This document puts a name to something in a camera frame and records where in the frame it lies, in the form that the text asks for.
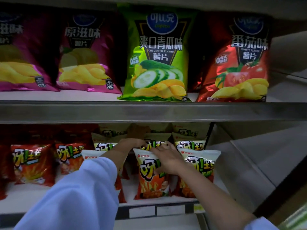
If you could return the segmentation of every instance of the sleeve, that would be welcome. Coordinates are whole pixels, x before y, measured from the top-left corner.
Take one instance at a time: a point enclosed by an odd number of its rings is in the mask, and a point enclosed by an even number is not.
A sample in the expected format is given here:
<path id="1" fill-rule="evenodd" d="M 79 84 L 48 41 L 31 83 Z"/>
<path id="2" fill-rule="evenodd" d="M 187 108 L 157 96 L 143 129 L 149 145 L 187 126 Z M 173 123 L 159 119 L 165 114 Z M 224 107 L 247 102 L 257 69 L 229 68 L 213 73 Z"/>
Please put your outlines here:
<path id="1" fill-rule="evenodd" d="M 270 221 L 266 218 L 261 217 L 259 219 L 253 220 L 248 224 L 244 230 L 278 230 Z"/>
<path id="2" fill-rule="evenodd" d="M 34 205 L 15 230 L 112 230 L 118 209 L 115 164 L 108 158 L 85 160 Z"/>

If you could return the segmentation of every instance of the lower shelf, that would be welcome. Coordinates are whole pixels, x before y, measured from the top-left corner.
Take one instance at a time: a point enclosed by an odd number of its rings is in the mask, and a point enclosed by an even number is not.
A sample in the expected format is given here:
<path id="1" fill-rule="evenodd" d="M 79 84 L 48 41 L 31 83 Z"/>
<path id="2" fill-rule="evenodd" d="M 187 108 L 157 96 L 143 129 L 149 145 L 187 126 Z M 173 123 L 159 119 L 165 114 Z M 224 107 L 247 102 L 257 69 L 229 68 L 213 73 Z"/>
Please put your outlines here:
<path id="1" fill-rule="evenodd" d="M 138 176 L 130 174 L 129 177 L 129 180 L 121 180 L 127 203 L 119 204 L 116 220 L 205 212 L 197 199 L 194 198 L 171 196 L 134 200 L 138 189 Z M 63 175 L 57 176 L 56 181 L 59 181 L 61 178 L 63 178 Z M 171 190 L 175 188 L 176 183 L 177 179 L 174 177 L 170 185 Z M 216 171 L 214 183 L 228 193 L 227 188 Z M 0 228 L 15 226 L 22 216 L 49 189 L 50 187 L 34 184 L 11 184 L 7 192 L 7 198 L 0 201 Z"/>

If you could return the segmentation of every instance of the right hand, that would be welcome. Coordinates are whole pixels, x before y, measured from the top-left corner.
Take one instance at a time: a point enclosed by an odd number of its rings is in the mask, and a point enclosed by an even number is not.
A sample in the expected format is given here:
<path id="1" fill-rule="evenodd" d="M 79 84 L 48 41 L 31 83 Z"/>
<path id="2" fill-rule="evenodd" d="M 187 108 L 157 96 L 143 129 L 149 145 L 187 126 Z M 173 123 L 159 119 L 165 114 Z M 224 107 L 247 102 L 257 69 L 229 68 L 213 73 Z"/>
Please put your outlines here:
<path id="1" fill-rule="evenodd" d="M 167 174 L 178 175 L 182 166 L 188 166 L 188 164 L 192 165 L 189 162 L 185 162 L 175 146 L 168 141 L 167 144 L 152 148 L 151 152 L 155 154 L 161 162 L 161 167 L 155 169 L 155 174 L 166 172 Z"/>

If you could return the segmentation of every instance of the cucumber slice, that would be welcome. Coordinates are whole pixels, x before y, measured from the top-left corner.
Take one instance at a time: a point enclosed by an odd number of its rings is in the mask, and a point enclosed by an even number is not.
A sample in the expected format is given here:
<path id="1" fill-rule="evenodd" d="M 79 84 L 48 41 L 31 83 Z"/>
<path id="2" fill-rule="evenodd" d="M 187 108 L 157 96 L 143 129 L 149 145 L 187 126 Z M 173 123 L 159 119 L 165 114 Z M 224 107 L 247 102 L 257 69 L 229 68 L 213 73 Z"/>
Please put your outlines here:
<path id="1" fill-rule="evenodd" d="M 168 75 L 163 69 L 157 69 L 156 71 L 159 73 L 159 79 L 157 83 L 167 79 Z"/>
<path id="2" fill-rule="evenodd" d="M 183 82 L 183 74 L 182 72 L 180 71 L 180 69 L 177 69 L 177 68 L 171 68 L 170 69 L 171 71 L 173 71 L 174 73 L 176 73 L 178 75 L 178 80 L 182 81 Z"/>
<path id="3" fill-rule="evenodd" d="M 134 81 L 134 88 L 146 88 L 151 87 L 157 83 L 159 74 L 155 70 L 147 70 L 140 74 Z"/>
<path id="4" fill-rule="evenodd" d="M 178 79 L 177 77 L 177 74 L 176 73 L 174 73 L 173 71 L 171 71 L 171 70 L 169 70 L 169 69 L 167 69 L 166 70 L 167 71 L 167 73 L 168 73 L 168 77 L 167 77 L 167 79 L 168 80 L 170 80 L 170 79 Z"/>

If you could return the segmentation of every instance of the shirt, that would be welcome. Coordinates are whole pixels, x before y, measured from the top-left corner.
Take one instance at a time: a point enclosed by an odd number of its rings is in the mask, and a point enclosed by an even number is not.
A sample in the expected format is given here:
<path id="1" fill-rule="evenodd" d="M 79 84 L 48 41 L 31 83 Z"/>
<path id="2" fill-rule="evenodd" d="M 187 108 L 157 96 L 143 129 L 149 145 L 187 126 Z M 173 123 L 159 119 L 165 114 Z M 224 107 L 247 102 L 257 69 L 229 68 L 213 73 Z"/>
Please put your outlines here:
<path id="1" fill-rule="evenodd" d="M 112 230 L 118 209 L 114 183 L 117 169 L 105 157 L 85 160 L 80 169 L 66 175 L 18 222 L 15 230 Z M 244 230 L 277 230 L 265 218 Z"/>

